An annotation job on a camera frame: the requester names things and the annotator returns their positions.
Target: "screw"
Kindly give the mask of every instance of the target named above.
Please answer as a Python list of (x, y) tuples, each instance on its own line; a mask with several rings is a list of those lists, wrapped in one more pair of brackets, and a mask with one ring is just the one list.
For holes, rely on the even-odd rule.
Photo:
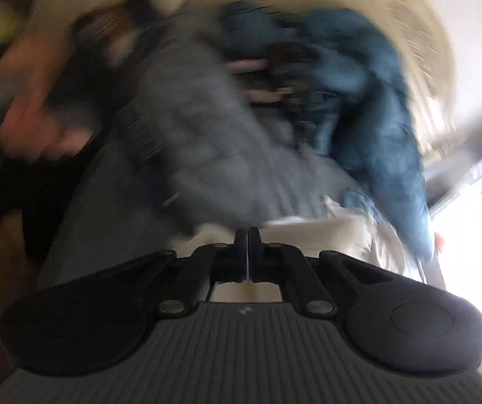
[(316, 301), (310, 301), (307, 304), (307, 310), (312, 314), (325, 315), (331, 313), (334, 310), (334, 306), (331, 302), (317, 299)]
[(158, 305), (158, 310), (164, 314), (181, 314), (185, 311), (185, 304), (177, 299), (167, 299)]

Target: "hand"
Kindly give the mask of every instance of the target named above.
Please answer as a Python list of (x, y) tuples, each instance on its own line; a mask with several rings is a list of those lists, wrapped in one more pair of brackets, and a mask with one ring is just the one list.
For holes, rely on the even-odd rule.
[(15, 78), (26, 86), (0, 126), (0, 146), (8, 156), (58, 159), (77, 154), (91, 138), (86, 129), (63, 129), (43, 108), (70, 53), (61, 35), (27, 36), (11, 45), (1, 58), (0, 80)]
[(436, 237), (436, 249), (440, 254), (442, 254), (443, 251), (445, 250), (445, 237), (443, 237), (441, 234), (437, 232), (434, 233), (434, 235)]
[[(229, 70), (233, 74), (243, 72), (262, 71), (269, 65), (267, 59), (243, 59), (228, 63)], [(245, 95), (250, 103), (278, 103), (284, 99), (287, 94), (293, 94), (293, 88), (283, 87), (276, 91), (268, 91), (266, 89), (245, 89)]]

